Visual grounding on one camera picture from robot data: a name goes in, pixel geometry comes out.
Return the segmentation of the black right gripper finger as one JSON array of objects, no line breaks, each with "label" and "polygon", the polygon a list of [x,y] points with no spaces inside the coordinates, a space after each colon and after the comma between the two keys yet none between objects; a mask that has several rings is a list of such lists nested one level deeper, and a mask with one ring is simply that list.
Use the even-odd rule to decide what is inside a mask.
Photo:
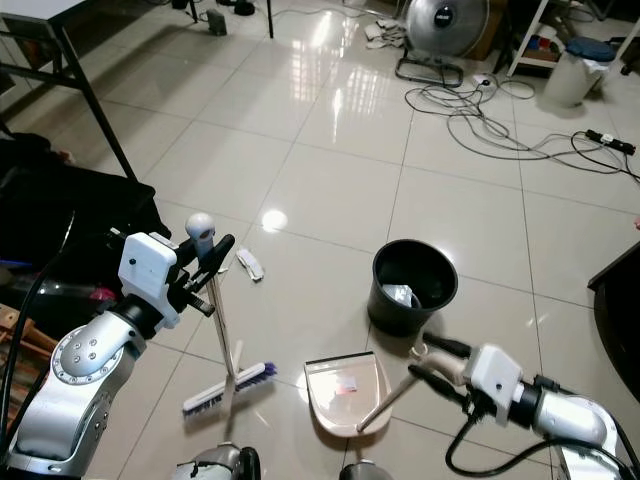
[{"label": "black right gripper finger", "polygon": [[410,365],[408,366],[408,372],[412,378],[415,378],[420,381],[424,381],[426,385],[429,385],[431,389],[434,390],[438,396],[447,399],[447,401],[452,402],[454,404],[458,404],[461,407],[461,394],[465,393],[465,387],[467,387],[466,381],[463,381],[461,387],[458,385],[451,383],[448,379],[443,378],[442,375],[436,374],[436,372],[431,371],[428,367],[419,366],[419,365]]},{"label": "black right gripper finger", "polygon": [[433,332],[425,332],[422,334],[422,342],[430,349],[433,349],[433,351],[447,352],[448,355],[463,358],[463,360],[470,358],[472,351],[474,351],[471,346],[463,343],[462,340],[443,337],[443,335],[438,335]]}]

